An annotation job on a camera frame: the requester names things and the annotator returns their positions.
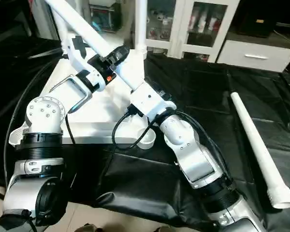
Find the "white pipe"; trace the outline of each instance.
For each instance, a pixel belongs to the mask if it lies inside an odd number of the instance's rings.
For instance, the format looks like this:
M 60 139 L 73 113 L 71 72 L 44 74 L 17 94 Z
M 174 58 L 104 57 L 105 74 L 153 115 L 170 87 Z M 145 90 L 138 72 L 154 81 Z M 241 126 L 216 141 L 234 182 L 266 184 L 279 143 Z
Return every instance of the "white pipe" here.
M 135 0 L 135 49 L 146 59 L 147 0 Z
M 102 57 L 111 53 L 109 44 L 65 0 L 45 0 L 89 46 Z
M 71 28 L 82 36 L 83 40 L 100 56 L 105 57 L 112 52 L 109 44 L 99 35 L 86 20 L 84 20 L 65 0 L 45 0 Z M 122 62 L 118 65 L 116 73 L 132 89 L 136 90 L 144 79 L 139 73 L 132 73 L 133 60 Z
M 267 195 L 269 196 L 272 206 L 276 209 L 290 208 L 290 189 L 279 174 L 279 171 L 259 135 L 255 124 L 250 118 L 240 96 L 238 93 L 234 92 L 231 94 L 231 98 L 264 176 L 268 188 Z

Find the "white cabinet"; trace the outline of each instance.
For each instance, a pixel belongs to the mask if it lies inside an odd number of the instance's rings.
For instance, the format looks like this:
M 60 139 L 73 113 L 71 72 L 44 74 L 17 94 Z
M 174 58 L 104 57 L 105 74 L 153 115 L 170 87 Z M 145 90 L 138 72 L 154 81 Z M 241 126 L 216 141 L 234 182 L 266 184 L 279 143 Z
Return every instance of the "white cabinet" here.
M 227 40 L 217 62 L 283 72 L 290 63 L 290 49 Z
M 145 44 L 173 58 L 215 62 L 239 0 L 147 0 Z

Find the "black cable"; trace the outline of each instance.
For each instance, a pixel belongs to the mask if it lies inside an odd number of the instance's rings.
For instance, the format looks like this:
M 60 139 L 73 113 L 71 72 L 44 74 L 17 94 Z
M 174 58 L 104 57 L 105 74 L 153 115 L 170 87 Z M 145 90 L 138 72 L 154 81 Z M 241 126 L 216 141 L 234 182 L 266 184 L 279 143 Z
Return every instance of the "black cable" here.
M 12 118 L 8 127 L 8 130 L 6 132 L 5 135 L 5 141 L 4 141 L 4 149 L 3 149 L 3 166 L 4 166 L 4 180 L 5 180 L 5 186 L 6 188 L 8 187 L 9 181 L 8 181 L 8 176 L 7 176 L 7 147 L 9 144 L 9 137 L 10 137 L 10 133 L 12 131 L 12 128 L 14 127 L 14 121 L 18 115 L 19 109 L 22 105 L 22 102 L 25 100 L 28 92 L 30 91 L 30 89 L 35 85 L 35 83 L 39 80 L 39 77 L 42 76 L 42 74 L 45 72 L 46 69 L 48 69 L 55 61 L 58 61 L 58 58 L 48 62 L 47 64 L 45 64 L 39 71 L 37 74 L 35 74 L 35 76 L 32 78 L 32 80 L 29 82 L 29 84 L 27 85 L 26 89 L 24 90 L 23 94 L 21 95 L 21 97 L 19 98 L 17 105 L 13 111 L 12 114 Z
M 72 140 L 72 143 L 73 143 L 74 145 L 76 145 L 75 139 L 74 139 L 74 137 L 73 137 L 73 134 L 72 134 L 72 131 L 71 131 L 71 128 L 70 128 L 70 125 L 69 125 L 68 115 L 66 115 L 65 120 L 66 120 L 67 129 L 68 129 L 68 132 L 69 132 L 70 138 L 71 138 L 71 140 Z
M 146 135 L 146 133 L 148 132 L 148 130 L 158 121 L 160 120 L 162 117 L 166 117 L 166 116 L 171 116 L 171 115 L 178 115 L 180 117 L 182 117 L 184 120 L 186 120 L 192 127 L 194 130 L 196 131 L 201 131 L 205 138 L 207 139 L 207 141 L 209 142 L 209 145 L 212 148 L 212 152 L 215 154 L 215 158 L 217 159 L 218 163 L 221 165 L 221 168 L 223 169 L 224 173 L 226 173 L 226 175 L 228 177 L 230 177 L 229 175 L 229 170 L 228 170 L 228 166 L 227 163 L 225 161 L 225 159 L 222 157 L 222 152 L 220 150 L 220 148 L 218 147 L 218 145 L 208 136 L 208 134 L 206 133 L 206 131 L 204 130 L 204 128 L 200 125 L 200 123 L 195 120 L 193 117 L 191 117 L 190 115 L 181 112 L 181 111 L 165 111 L 163 112 L 161 115 L 156 116 L 148 125 L 148 127 L 145 129 L 145 131 L 143 132 L 143 134 L 130 146 L 128 147 L 119 147 L 118 144 L 115 142 L 115 133 L 116 130 L 118 128 L 118 126 L 122 123 L 122 121 L 124 119 L 126 119 L 127 117 L 130 116 L 129 112 L 126 112 L 124 114 L 124 116 L 116 123 L 113 132 L 112 132 L 112 142 L 115 145 L 115 147 L 118 150 L 122 150 L 122 151 L 127 151 L 130 150 L 131 148 L 135 147 L 140 141 L 141 139 Z
M 70 128 L 68 115 L 66 115 L 65 121 L 66 121 L 66 124 L 67 124 L 67 129 L 68 129 L 68 132 L 69 132 L 70 138 L 71 138 L 71 140 L 72 140 L 72 144 L 73 144 L 73 145 L 76 145 L 76 142 L 75 142 L 74 136 L 73 136 L 72 131 L 71 131 L 71 128 Z M 74 175 L 74 177 L 73 177 L 73 180 L 72 180 L 72 182 L 71 182 L 71 184 L 70 184 L 70 188 L 72 188 L 76 176 L 77 176 L 77 172 L 75 173 L 75 175 Z

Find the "tile floor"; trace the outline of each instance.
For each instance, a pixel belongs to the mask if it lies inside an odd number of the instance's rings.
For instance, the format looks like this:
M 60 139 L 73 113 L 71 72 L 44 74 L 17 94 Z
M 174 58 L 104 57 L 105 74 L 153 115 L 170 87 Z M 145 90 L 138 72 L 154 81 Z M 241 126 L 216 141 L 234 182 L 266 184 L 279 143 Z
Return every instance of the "tile floor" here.
M 68 203 L 66 214 L 54 226 L 46 229 L 46 232 L 73 232 L 86 223 L 95 224 L 104 228 L 105 232 L 153 232 L 164 225 L 155 221 L 139 217 L 132 217 L 116 213 L 102 208 L 91 208 L 87 205 Z M 189 228 L 176 228 L 176 232 L 196 232 Z

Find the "white pvc pipe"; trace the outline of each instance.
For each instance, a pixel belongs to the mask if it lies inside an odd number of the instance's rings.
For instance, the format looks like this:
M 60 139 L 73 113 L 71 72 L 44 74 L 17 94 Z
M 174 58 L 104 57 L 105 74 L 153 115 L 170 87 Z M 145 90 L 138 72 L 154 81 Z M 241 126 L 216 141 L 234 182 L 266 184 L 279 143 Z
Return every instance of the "white pvc pipe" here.
M 45 0 L 77 34 L 98 54 L 105 57 L 111 51 L 109 44 L 65 0 Z
M 279 174 L 279 171 L 259 135 L 255 124 L 250 118 L 240 96 L 238 93 L 234 92 L 231 94 L 231 98 L 264 176 L 268 188 L 267 195 L 269 196 L 272 206 L 276 209 L 290 208 L 290 189 Z
M 135 49 L 147 56 L 146 46 L 147 0 L 135 0 Z
M 105 57 L 112 52 L 109 44 L 84 20 L 65 0 L 45 0 L 71 28 L 100 56 Z M 120 78 L 132 89 L 136 90 L 144 81 L 139 73 L 132 73 L 133 62 L 122 62 L 116 69 Z

